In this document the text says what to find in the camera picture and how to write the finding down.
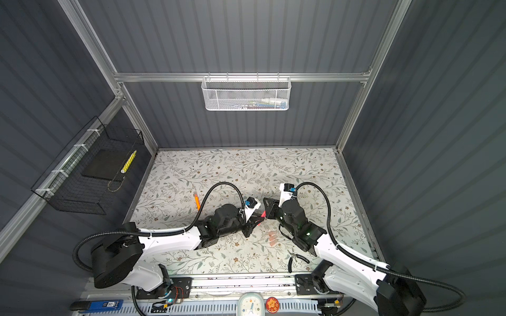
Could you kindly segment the orange marker pen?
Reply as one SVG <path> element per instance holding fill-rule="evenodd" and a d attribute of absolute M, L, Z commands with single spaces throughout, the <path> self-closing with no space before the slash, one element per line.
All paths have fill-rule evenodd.
<path fill-rule="evenodd" d="M 195 204 L 196 204 L 196 209 L 200 211 L 201 204 L 200 204 L 200 199 L 199 199 L 198 193 L 194 192 L 193 196 L 194 196 L 194 201 L 195 201 Z"/>

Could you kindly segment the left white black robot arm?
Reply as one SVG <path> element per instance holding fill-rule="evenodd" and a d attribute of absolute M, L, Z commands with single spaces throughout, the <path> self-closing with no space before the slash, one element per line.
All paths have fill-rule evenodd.
<path fill-rule="evenodd" d="M 254 197 L 245 201 L 242 209 L 232 204 L 222 205 L 215 213 L 198 221 L 184 233 L 156 237 L 158 230 L 138 230 L 134 223 L 125 225 L 129 233 L 147 236 L 108 236 L 91 251 L 94 286 L 108 288 L 124 283 L 146 292 L 169 286 L 169 274 L 164 265 L 148 263 L 148 259 L 170 251 L 209 248 L 224 236 L 241 231 L 249 237 L 263 220 L 257 210 L 261 203 Z"/>

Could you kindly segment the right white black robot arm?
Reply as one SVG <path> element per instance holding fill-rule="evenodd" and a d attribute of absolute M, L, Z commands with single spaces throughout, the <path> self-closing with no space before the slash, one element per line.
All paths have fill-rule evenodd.
<path fill-rule="evenodd" d="M 379 271 L 388 264 L 353 249 L 334 244 L 330 235 L 309 221 L 296 199 L 281 203 L 264 198 L 266 217 L 275 219 L 300 250 L 322 261 L 312 273 L 314 287 L 322 292 L 341 292 L 366 304 L 379 315 L 420 315 L 426 298 L 413 280 Z"/>

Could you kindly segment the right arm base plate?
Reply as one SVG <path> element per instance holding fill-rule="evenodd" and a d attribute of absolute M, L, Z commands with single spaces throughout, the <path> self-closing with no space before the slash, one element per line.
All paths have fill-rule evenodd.
<path fill-rule="evenodd" d="M 295 287 L 296 293 L 299 296 L 310 296 L 310 295 L 327 295 L 336 294 L 336 291 L 331 290 L 319 290 L 315 287 L 314 279 L 311 274 L 296 274 L 295 275 Z"/>

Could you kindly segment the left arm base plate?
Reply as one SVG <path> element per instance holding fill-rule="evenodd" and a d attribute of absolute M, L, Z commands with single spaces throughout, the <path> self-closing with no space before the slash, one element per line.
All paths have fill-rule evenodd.
<path fill-rule="evenodd" d="M 187 299 L 190 295 L 193 279 L 190 277 L 171 278 L 170 284 L 164 282 L 159 287 L 150 292 L 141 288 L 137 289 L 137 300 L 162 300 L 168 299 Z"/>

